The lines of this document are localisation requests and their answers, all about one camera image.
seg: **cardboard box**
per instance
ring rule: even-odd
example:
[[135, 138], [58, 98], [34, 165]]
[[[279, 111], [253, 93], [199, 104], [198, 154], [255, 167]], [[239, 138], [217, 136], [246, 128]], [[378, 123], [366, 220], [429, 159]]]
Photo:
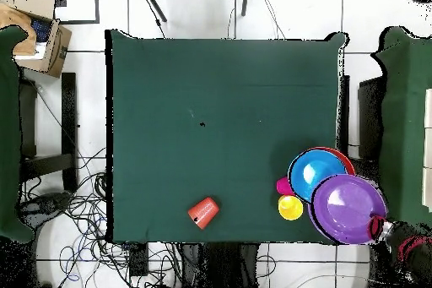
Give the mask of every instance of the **cardboard box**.
[[72, 32], [60, 25], [59, 19], [53, 19], [54, 3], [56, 0], [0, 0], [9, 7], [15, 8], [31, 18], [51, 22], [51, 31], [42, 59], [16, 59], [20, 67], [32, 69], [37, 72], [49, 74], [59, 78]]

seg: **blue object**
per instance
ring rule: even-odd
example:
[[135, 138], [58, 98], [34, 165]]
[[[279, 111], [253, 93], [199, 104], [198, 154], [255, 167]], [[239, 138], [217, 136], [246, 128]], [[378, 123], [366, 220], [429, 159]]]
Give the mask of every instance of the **blue object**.
[[32, 19], [31, 27], [36, 33], [36, 42], [47, 42], [51, 30], [51, 22], [45, 22], [41, 19]]
[[288, 179], [295, 194], [310, 203], [312, 193], [320, 182], [332, 175], [345, 173], [345, 166], [334, 154], [313, 149], [293, 160]]

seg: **red cup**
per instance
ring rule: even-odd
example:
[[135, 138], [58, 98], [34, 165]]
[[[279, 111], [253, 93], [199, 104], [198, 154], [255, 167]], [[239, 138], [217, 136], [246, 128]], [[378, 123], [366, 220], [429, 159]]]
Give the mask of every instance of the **red cup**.
[[212, 220], [212, 218], [219, 212], [218, 205], [212, 198], [205, 198], [200, 201], [193, 208], [189, 209], [187, 213], [191, 219], [203, 230], [205, 226]]

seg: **table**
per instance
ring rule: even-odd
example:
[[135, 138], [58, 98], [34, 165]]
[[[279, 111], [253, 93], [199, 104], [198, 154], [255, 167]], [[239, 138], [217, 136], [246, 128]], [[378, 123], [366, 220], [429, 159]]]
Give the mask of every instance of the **table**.
[[[112, 30], [113, 240], [331, 243], [307, 210], [280, 217], [275, 182], [302, 150], [335, 146], [344, 42], [340, 33], [138, 40]], [[206, 196], [220, 212], [201, 231], [187, 210]]]

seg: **paper cup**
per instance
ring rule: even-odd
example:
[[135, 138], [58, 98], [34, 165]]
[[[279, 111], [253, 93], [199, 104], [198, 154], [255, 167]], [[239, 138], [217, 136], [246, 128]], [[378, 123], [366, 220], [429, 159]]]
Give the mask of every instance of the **paper cup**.
[[295, 195], [291, 185], [289, 185], [288, 177], [282, 177], [276, 181], [276, 190], [278, 190], [278, 193], [281, 195]]
[[280, 215], [286, 220], [297, 220], [303, 214], [303, 204], [295, 196], [281, 196], [278, 201]]
[[218, 212], [219, 207], [212, 198], [205, 198], [187, 211], [192, 221], [194, 221], [201, 230], [208, 225]]

